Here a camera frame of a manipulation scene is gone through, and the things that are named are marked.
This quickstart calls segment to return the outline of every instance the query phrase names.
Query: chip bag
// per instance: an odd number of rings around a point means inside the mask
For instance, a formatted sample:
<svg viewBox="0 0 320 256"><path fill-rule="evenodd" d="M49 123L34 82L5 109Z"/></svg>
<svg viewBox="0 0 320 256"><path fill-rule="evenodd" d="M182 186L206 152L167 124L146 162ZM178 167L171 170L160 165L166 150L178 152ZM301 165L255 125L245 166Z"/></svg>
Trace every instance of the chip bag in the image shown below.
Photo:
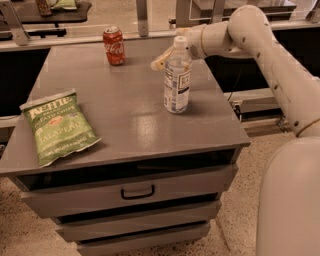
<svg viewBox="0 0 320 256"><path fill-rule="evenodd" d="M27 102L20 109L32 128L40 167L101 140L83 116L75 90Z"/></svg>

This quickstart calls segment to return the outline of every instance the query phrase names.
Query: red soda can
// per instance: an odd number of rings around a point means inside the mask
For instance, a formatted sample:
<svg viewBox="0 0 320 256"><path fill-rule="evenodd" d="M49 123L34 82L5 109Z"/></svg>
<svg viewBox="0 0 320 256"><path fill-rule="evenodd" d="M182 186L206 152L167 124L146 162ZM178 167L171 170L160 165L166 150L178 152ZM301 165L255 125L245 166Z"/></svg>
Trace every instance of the red soda can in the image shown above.
<svg viewBox="0 0 320 256"><path fill-rule="evenodd" d="M123 64L126 56L120 29L116 26L107 27L103 32L103 43L109 63L111 65Z"/></svg>

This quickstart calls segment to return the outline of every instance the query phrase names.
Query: kettle brand logo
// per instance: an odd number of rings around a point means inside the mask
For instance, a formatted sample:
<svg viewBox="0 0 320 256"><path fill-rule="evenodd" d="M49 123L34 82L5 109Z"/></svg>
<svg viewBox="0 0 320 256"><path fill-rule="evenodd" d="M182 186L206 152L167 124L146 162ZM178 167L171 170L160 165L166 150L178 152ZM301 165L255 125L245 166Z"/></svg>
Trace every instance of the kettle brand logo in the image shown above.
<svg viewBox="0 0 320 256"><path fill-rule="evenodd" d="M53 110L53 109L56 109L56 108L59 108L59 107L65 105L68 102L70 102L71 100L72 100L72 98L65 97L65 98L61 98L61 99L57 99L55 101L49 102L48 104L42 105L40 107L33 108L29 111L31 120L33 120L37 115L40 115L43 112Z"/></svg>

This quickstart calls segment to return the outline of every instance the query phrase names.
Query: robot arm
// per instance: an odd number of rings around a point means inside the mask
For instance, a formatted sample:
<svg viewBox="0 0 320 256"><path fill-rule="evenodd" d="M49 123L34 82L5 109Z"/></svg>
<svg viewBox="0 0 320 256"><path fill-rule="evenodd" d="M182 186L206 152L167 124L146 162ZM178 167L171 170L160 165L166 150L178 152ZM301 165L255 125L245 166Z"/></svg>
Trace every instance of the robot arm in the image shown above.
<svg viewBox="0 0 320 256"><path fill-rule="evenodd" d="M274 37L264 13L237 9L228 22L178 31L193 58L254 58L293 132L299 137L269 161L260 191L258 256L320 255L320 81ZM165 58L159 62L161 69Z"/></svg>
<svg viewBox="0 0 320 256"><path fill-rule="evenodd" d="M291 128L298 137L320 136L320 80L313 77L274 37L265 14L257 7L238 8L229 21L178 29L188 39L194 59L220 55L254 58ZM171 48L152 64L163 69Z"/></svg>

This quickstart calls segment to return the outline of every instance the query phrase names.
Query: gray cabinet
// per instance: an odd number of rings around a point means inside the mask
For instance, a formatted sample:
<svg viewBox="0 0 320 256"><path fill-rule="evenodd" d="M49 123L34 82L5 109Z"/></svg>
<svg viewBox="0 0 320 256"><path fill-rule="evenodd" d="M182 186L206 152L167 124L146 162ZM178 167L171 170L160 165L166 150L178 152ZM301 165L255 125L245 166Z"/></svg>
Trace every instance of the gray cabinet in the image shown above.
<svg viewBox="0 0 320 256"><path fill-rule="evenodd" d="M51 218L82 255L205 236L249 145L204 61L193 64L188 110L167 112L163 73L149 63L171 44L172 38L126 41L126 64L117 67L105 60L102 44L52 48L30 99L76 88L102 140L39 168L21 117L0 161L0 176L10 177L22 200Z"/></svg>

